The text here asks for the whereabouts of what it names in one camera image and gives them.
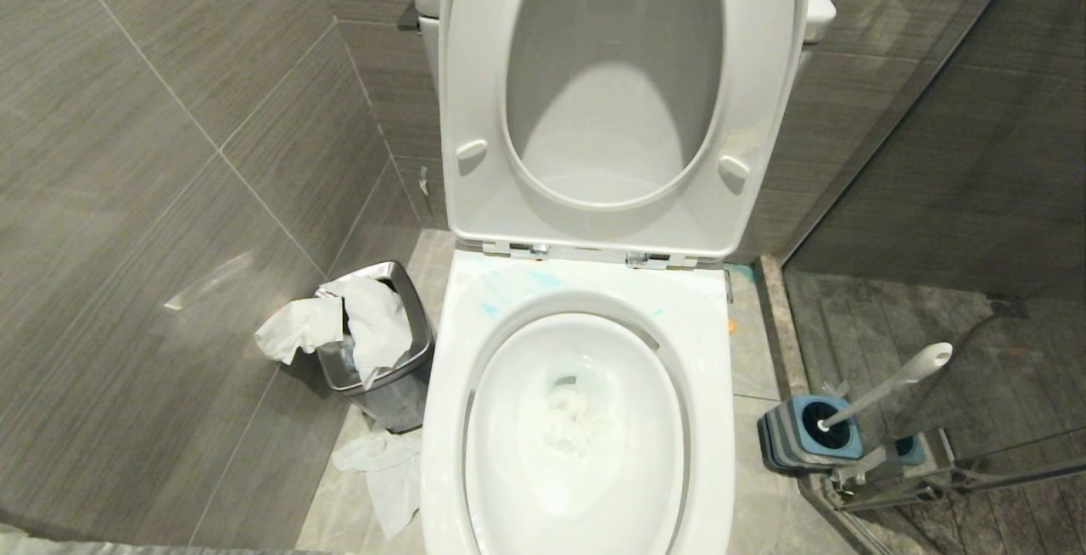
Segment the toilet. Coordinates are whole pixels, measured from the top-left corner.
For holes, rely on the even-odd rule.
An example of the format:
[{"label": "toilet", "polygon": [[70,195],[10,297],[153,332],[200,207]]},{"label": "toilet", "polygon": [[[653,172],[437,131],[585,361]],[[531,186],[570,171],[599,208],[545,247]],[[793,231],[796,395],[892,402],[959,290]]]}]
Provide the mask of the toilet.
[{"label": "toilet", "polygon": [[458,245],[424,422],[428,555],[724,553],[722,264],[807,0],[438,1],[418,9],[440,18]]}]

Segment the shower enclosure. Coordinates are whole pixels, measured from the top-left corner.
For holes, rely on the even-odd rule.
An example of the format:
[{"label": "shower enclosure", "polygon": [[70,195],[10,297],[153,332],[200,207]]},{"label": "shower enclosure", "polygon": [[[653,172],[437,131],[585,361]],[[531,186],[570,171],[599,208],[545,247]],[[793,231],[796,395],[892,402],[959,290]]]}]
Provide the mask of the shower enclosure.
[{"label": "shower enclosure", "polygon": [[815,393],[954,343],[858,416],[888,461],[832,494],[944,553],[1086,551],[1084,2],[985,0],[784,262]]}]

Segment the tissue on floor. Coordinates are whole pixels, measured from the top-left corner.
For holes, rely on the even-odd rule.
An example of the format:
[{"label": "tissue on floor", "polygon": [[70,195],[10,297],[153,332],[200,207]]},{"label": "tissue on floor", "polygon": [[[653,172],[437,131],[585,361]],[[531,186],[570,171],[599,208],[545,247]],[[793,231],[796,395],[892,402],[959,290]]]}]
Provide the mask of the tissue on floor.
[{"label": "tissue on floor", "polygon": [[374,430],[332,454],[336,468],[366,472],[369,501],[386,540],[411,524],[419,505],[419,451],[422,432],[393,436]]},{"label": "tissue on floor", "polygon": [[395,366],[411,349],[411,324],[403,300],[369,277],[346,277],[320,288],[343,298],[348,329],[354,339],[354,366],[368,389],[378,369]]},{"label": "tissue on floor", "polygon": [[290,364],[299,348],[312,354],[324,343],[343,339],[343,303],[340,299],[290,301],[254,335],[268,360]]}]

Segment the stainless steel trash can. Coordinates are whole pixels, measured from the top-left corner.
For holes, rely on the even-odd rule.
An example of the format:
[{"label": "stainless steel trash can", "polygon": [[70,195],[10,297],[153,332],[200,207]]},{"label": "stainless steel trash can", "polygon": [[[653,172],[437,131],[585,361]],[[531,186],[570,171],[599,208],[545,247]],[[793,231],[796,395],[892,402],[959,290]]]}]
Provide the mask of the stainless steel trash can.
[{"label": "stainless steel trash can", "polygon": [[[353,277],[376,279],[400,295],[411,326],[411,349],[404,350],[395,366],[381,369],[369,388],[366,388],[354,367],[353,342],[346,336],[342,343],[327,343],[317,349],[317,358],[325,378],[331,389],[345,395],[389,432],[401,434],[420,428],[430,367],[433,364],[434,339],[415,285],[407,277],[407,269],[395,261],[357,269],[345,274],[340,280]],[[318,289],[317,297],[334,294],[326,289]],[[345,312],[343,321],[343,330],[346,331]]]}]

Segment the toilet tank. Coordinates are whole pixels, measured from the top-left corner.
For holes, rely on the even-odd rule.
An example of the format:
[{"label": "toilet tank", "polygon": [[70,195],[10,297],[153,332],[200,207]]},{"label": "toilet tank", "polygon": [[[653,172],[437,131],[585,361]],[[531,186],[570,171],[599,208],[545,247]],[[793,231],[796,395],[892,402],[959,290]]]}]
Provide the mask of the toilet tank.
[{"label": "toilet tank", "polygon": [[[430,63],[430,76],[438,87],[438,28],[441,0],[415,0],[418,11],[418,28],[426,45],[426,55]],[[837,16],[837,9],[830,0],[807,0],[807,33],[804,34],[804,51],[799,55],[799,72],[804,71],[811,51],[825,38],[830,24]]]}]

